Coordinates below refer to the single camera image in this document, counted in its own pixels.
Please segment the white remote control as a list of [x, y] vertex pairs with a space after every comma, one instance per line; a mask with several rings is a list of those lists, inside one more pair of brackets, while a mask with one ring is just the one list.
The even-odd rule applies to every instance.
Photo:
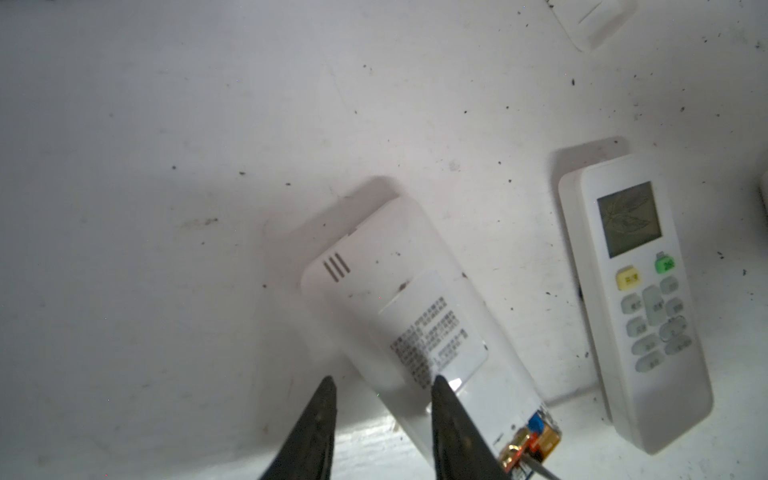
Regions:
[[423, 455], [443, 376], [499, 462], [547, 407], [533, 378], [422, 207], [395, 198], [305, 269], [309, 308]]
[[714, 404], [668, 184], [658, 162], [640, 155], [558, 182], [612, 423], [650, 455]]

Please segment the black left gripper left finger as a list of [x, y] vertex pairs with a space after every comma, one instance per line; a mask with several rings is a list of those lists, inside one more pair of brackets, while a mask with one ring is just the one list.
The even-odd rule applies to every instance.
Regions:
[[337, 388], [322, 379], [261, 480], [331, 477], [337, 420]]

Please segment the orange black screwdriver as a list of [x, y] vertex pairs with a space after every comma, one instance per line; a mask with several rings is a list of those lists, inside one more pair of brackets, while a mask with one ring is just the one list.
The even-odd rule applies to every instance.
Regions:
[[560, 478], [555, 475], [553, 472], [551, 472], [549, 469], [547, 469], [541, 462], [539, 462], [536, 458], [528, 455], [528, 454], [522, 454], [520, 456], [520, 463], [525, 464], [528, 466], [533, 472], [540, 475], [546, 480], [560, 480]]

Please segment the orange battery in remote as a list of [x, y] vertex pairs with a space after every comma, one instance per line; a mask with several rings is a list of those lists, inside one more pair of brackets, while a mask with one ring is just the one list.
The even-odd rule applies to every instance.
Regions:
[[527, 478], [533, 473], [523, 465], [523, 455], [529, 455], [538, 462], [545, 461], [557, 448], [562, 432], [549, 411], [540, 408], [519, 428], [513, 429], [512, 440], [504, 445], [499, 454], [502, 470], [511, 478]]

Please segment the white battery cover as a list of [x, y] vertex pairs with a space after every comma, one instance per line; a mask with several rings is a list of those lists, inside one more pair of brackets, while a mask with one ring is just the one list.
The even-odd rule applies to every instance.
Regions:
[[593, 51], [636, 11], [635, 0], [551, 0], [550, 11], [581, 52]]

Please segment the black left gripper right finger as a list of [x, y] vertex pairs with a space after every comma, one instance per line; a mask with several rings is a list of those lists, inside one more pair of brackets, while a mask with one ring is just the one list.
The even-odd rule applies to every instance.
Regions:
[[431, 387], [431, 424], [437, 479], [507, 479], [448, 381]]

